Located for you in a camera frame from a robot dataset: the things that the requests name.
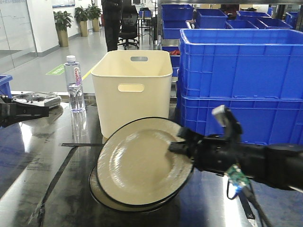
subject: stacked plates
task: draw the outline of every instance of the stacked plates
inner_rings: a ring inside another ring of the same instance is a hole
[[[105,143],[90,189],[102,204],[121,211],[154,210],[171,200],[192,173],[190,160],[171,153],[181,126],[164,118],[143,118],[117,130]]]

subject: black pants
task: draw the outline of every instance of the black pants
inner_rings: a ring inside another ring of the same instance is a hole
[[[105,40],[107,52],[118,49],[120,20],[105,20]]]

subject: green floor sticker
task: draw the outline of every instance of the green floor sticker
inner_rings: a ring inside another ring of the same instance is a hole
[[[50,70],[46,75],[61,75],[62,73],[64,73],[64,64],[61,64],[53,70]]]

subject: cream plastic bin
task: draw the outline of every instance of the cream plastic bin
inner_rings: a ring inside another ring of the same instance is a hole
[[[104,137],[139,118],[168,117],[172,67],[167,51],[111,51],[91,74]]]

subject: desk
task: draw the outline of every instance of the desk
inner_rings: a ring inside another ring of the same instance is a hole
[[[101,143],[94,98],[86,105],[86,112],[71,114],[62,103],[49,117],[0,129],[1,226],[37,226],[41,199],[71,149],[62,143]],[[175,106],[171,102],[170,118]],[[100,151],[101,146],[75,151],[45,203],[43,227],[251,227],[239,198],[226,198],[227,182],[197,170],[174,199],[154,212],[123,213],[98,204],[88,178]],[[302,226],[303,193],[252,183],[273,226]]]
[[[151,17],[138,17],[138,33],[140,33],[141,29],[141,40],[143,42],[143,29],[148,28],[149,29],[149,40],[151,44],[152,40],[152,20]]]

